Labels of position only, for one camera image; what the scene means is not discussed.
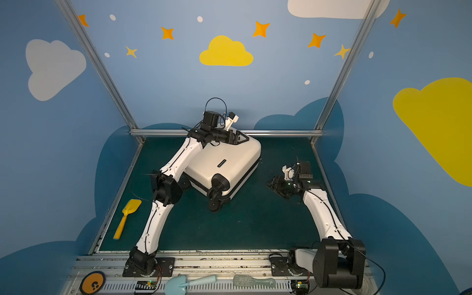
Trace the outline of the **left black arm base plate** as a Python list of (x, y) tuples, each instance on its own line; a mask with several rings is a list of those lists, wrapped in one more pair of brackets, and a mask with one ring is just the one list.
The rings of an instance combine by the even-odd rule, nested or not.
[(175, 258), (146, 258), (139, 261), (129, 258), (125, 263), (123, 277), (147, 277), (154, 278), (158, 276), (171, 277), (175, 266)]

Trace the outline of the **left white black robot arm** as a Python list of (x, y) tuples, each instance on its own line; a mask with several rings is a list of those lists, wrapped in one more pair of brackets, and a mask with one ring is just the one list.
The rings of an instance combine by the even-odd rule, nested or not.
[(156, 251), (159, 238), (170, 210), (183, 195), (179, 180), (193, 158), (211, 143), (221, 146), (238, 146), (250, 140), (250, 137), (239, 130), (231, 129), (237, 116), (231, 113), (224, 118), (224, 127), (219, 128), (221, 115), (205, 111), (204, 118), (194, 128), (187, 131), (186, 139), (180, 149), (159, 171), (150, 174), (152, 199), (151, 212), (143, 233), (125, 264), (126, 276), (152, 277), (157, 270)]

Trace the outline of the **white hard-shell suitcase black lining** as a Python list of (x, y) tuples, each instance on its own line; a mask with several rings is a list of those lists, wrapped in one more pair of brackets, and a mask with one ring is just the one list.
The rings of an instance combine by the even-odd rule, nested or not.
[(205, 195), (212, 212), (233, 199), (261, 161), (261, 143), (245, 135), (240, 140), (238, 145), (206, 145), (190, 161), (179, 180), (183, 190), (193, 187)]

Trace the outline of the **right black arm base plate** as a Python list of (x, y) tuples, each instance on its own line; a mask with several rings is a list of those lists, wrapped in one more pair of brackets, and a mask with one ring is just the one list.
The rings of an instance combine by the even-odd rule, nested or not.
[(299, 267), (294, 258), (285, 256), (271, 256), (269, 258), (273, 277), (308, 277), (309, 272)]

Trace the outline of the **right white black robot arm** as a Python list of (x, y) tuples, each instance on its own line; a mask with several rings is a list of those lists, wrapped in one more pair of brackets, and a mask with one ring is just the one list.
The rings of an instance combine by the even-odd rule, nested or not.
[(312, 274), (321, 288), (362, 289), (366, 248), (342, 225), (329, 202), (326, 186), (313, 178), (310, 162), (297, 162), (281, 170), (282, 174), (274, 176), (266, 186), (285, 199), (300, 197), (320, 236), (312, 248), (290, 251), (290, 272)]

